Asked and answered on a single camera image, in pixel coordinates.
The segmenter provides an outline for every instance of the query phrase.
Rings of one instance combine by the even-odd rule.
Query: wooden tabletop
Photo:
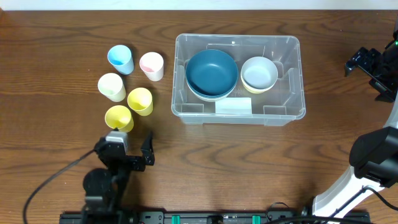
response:
[[[46,178],[93,148],[110,130],[104,114],[117,103],[97,90],[116,70],[114,45],[133,49],[127,92],[154,94],[154,112],[134,113],[131,154],[154,132],[154,167],[131,178],[124,204],[181,210],[265,210],[285,202],[301,210],[348,167],[361,134],[379,129],[392,104],[360,71],[344,63],[360,48],[380,51],[392,40],[393,11],[49,11],[4,12],[0,18],[0,223],[22,223],[22,207]],[[300,41],[307,114],[283,127],[187,126],[170,109],[175,38],[181,33],[294,35]],[[155,51],[165,75],[151,82],[139,58]],[[33,199],[30,223],[57,223],[84,205],[82,180],[104,167],[91,155]],[[396,187],[382,195],[398,204]],[[376,223],[396,212],[370,196],[358,208]]]

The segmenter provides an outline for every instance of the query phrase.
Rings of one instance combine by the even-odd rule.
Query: yellow cup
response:
[[[105,123],[112,129],[129,132],[134,127],[129,108],[121,105],[112,106],[105,114]]]
[[[152,94],[145,88],[136,88],[130,92],[127,104],[141,116],[148,116],[154,110]]]

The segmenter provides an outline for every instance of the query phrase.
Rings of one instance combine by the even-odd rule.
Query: plastic container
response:
[[[278,69],[278,79],[268,91],[248,92],[238,80],[228,98],[250,98],[251,114],[216,113],[214,102],[197,98],[185,79],[188,61],[199,51],[222,50],[236,62],[239,74],[252,57],[266,57]],[[180,34],[175,43],[172,111],[186,124],[227,123],[283,126],[305,115],[300,43],[293,36]]]

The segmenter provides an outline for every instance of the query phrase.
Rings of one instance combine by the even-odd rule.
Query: bowl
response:
[[[268,58],[253,57],[243,64],[241,79],[247,91],[254,94],[264,93],[275,85],[278,69]]]
[[[188,62],[185,75],[189,89],[201,100],[227,97],[238,82],[238,67],[227,53],[202,50]]]

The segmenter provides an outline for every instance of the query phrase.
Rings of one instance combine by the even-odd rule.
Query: blue cup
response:
[[[134,70],[132,53],[124,45],[116,45],[108,52],[108,61],[114,68],[123,75],[128,75]]]

